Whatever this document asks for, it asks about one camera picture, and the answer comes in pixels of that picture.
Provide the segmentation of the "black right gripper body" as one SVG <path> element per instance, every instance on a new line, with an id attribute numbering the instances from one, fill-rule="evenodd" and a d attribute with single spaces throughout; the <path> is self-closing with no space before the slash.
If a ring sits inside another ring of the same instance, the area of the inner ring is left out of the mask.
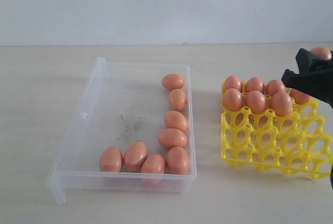
<path id="1" fill-rule="evenodd" d="M 332 59 L 319 59 L 307 49 L 300 48 L 296 62 L 299 72 L 286 69 L 282 83 L 332 106 Z"/>

